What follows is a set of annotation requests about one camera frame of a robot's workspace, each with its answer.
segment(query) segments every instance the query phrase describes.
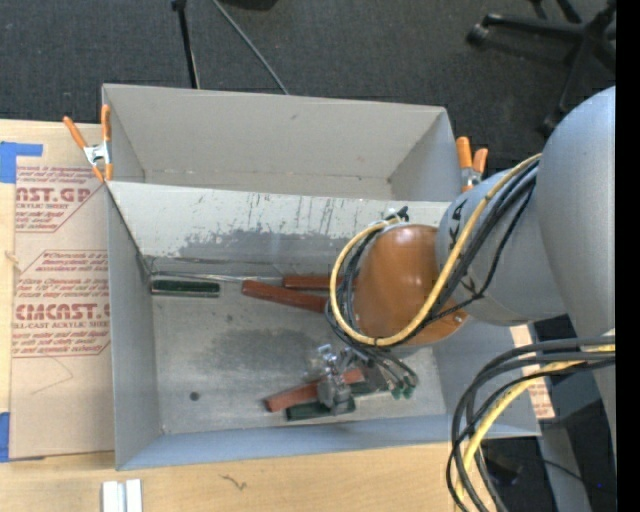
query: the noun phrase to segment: chair leg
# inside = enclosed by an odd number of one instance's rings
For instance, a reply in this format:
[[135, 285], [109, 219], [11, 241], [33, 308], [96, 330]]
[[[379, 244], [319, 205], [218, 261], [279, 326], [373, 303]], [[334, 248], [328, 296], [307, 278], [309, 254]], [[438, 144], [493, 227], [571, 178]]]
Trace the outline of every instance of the chair leg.
[[504, 16], [502, 14], [489, 13], [480, 23], [476, 24], [469, 34], [467, 41], [470, 43], [480, 43], [488, 35], [488, 27], [500, 26], [503, 28], [539, 34], [542, 36], [554, 37], [564, 41], [575, 41], [582, 35], [580, 25], [569, 25], [567, 23], [555, 23], [536, 18], [526, 18], [521, 16]]
[[571, 69], [569, 70], [569, 75], [564, 83], [562, 88], [562, 93], [560, 94], [560, 99], [556, 104], [555, 110], [548, 114], [542, 125], [540, 126], [540, 131], [543, 135], [550, 135], [551, 132], [555, 129], [557, 124], [562, 120], [562, 118], [569, 112], [571, 107], [569, 106], [569, 99], [571, 92], [575, 89], [575, 86], [582, 75], [585, 65], [588, 62], [588, 58], [593, 51], [595, 46], [595, 42], [590, 39], [585, 39], [573, 59], [571, 63]]
[[546, 20], [548, 18], [544, 7], [542, 7], [542, 0], [529, 0], [529, 2], [532, 4], [533, 11], [539, 19]]
[[567, 0], [556, 0], [556, 3], [560, 9], [562, 9], [562, 14], [564, 14], [567, 21], [571, 23], [582, 23], [580, 15], [573, 8], [573, 5], [571, 5]]

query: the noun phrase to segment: cardboard sheet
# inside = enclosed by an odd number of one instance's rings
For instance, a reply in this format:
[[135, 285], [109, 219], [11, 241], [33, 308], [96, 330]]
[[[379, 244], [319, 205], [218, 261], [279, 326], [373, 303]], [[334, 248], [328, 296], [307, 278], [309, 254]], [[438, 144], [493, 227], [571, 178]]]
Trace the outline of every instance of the cardboard sheet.
[[[99, 142], [99, 126], [78, 127]], [[15, 158], [14, 247], [2, 262], [9, 458], [112, 449], [104, 188], [61, 122], [0, 120], [0, 141], [41, 145]]]

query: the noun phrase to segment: chair caster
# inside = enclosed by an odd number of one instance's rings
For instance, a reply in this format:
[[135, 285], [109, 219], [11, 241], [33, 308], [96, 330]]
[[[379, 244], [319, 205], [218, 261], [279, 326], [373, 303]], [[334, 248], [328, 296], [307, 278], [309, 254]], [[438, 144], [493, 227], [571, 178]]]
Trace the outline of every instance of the chair caster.
[[558, 120], [554, 116], [548, 115], [538, 127], [538, 131], [545, 137], [549, 137], [556, 126], [558, 126]]
[[479, 45], [489, 35], [489, 29], [483, 27], [480, 23], [476, 23], [467, 34], [467, 42], [473, 45]]

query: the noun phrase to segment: blue tape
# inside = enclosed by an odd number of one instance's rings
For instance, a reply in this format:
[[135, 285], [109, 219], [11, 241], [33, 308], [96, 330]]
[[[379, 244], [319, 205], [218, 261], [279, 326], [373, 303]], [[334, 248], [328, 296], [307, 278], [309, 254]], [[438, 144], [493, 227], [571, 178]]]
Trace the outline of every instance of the blue tape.
[[9, 462], [9, 413], [0, 413], [0, 462]]
[[0, 142], [0, 183], [16, 182], [16, 162], [19, 156], [42, 156], [42, 144]]

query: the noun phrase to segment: wooden handle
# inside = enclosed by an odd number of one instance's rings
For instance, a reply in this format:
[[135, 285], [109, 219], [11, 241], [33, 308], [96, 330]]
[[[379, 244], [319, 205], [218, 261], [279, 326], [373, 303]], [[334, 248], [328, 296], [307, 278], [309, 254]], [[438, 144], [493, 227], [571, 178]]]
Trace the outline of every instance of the wooden handle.
[[[347, 384], [354, 384], [363, 381], [364, 375], [359, 368], [353, 368], [344, 372], [342, 378]], [[315, 400], [318, 397], [318, 382], [320, 381], [316, 380], [308, 384], [301, 384], [268, 396], [263, 400], [264, 405], [269, 412], [278, 412], [303, 402]]]
[[242, 294], [254, 299], [263, 299], [285, 306], [306, 309], [315, 313], [323, 313], [327, 302], [326, 297], [287, 290], [280, 286], [273, 286], [261, 281], [247, 279], [242, 282]]
[[328, 290], [329, 276], [284, 276], [282, 286], [290, 290]]
[[67, 116], [64, 116], [62, 118], [62, 122], [65, 124], [65, 126], [67, 128], [69, 128], [69, 132], [71, 132], [71, 136], [73, 137], [73, 140], [76, 141], [76, 144], [78, 146], [80, 146], [80, 148], [82, 148], [82, 149], [86, 148], [87, 147], [87, 143], [84, 140], [84, 137], [82, 136], [80, 131], [78, 130], [78, 127], [71, 120], [71, 118], [67, 117]]
[[487, 155], [489, 150], [487, 148], [480, 148], [473, 156], [473, 170], [482, 174], [487, 166]]
[[458, 151], [458, 160], [460, 168], [471, 167], [471, 144], [468, 137], [458, 137], [456, 139], [456, 150]]

